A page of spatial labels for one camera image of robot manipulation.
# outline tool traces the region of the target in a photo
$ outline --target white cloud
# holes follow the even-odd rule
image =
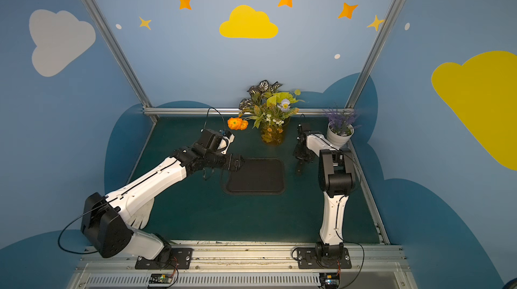
[[[67,11],[36,10],[29,19],[30,36],[36,44],[32,61],[42,76],[63,70],[95,42],[94,27]]]

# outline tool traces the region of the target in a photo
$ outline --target white flower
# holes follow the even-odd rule
[[[278,108],[280,108],[281,111],[287,112],[291,108],[291,102],[289,99],[284,98],[280,105],[277,105]]]

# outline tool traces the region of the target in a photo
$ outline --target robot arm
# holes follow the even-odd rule
[[[316,244],[321,265],[334,263],[343,252],[343,214],[355,183],[354,163],[345,151],[330,143],[320,132],[311,131],[308,124],[298,126],[296,158],[303,164],[319,157],[318,180],[325,201],[321,241]]]
[[[234,138],[230,131],[203,130],[200,139],[192,146],[174,151],[137,180],[106,196],[99,193],[91,195],[85,202],[81,232],[102,257],[124,252],[167,262],[170,258],[167,241],[132,228],[126,222],[149,200],[198,170],[239,170],[243,164],[242,157],[226,154]]]

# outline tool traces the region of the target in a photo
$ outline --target black mounting plate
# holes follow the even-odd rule
[[[316,259],[316,250],[315,248],[295,248],[293,252],[293,257],[298,261],[299,269],[337,269],[338,262],[336,261],[331,266],[325,267],[318,264]],[[341,269],[352,269],[352,261],[350,260],[350,255],[348,254],[348,250],[343,248],[343,258],[339,260],[339,265]]]
[[[177,249],[172,248],[171,255],[175,257],[178,260],[178,265],[176,266],[176,269],[179,270],[185,270],[188,269],[190,266],[190,260],[192,258],[192,249],[191,248],[183,248],[183,249]],[[176,264],[176,261],[172,259],[169,261],[170,265],[165,263],[160,263],[155,260],[147,260],[143,256],[139,256],[137,259],[137,263],[134,265],[134,268],[136,270],[172,270],[174,267],[172,267],[174,264]]]

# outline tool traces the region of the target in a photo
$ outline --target glass vase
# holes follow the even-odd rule
[[[278,127],[275,123],[262,124],[260,129],[260,135],[262,142],[271,146],[278,146],[284,142],[285,133],[288,127],[289,118],[284,120],[284,124]]]

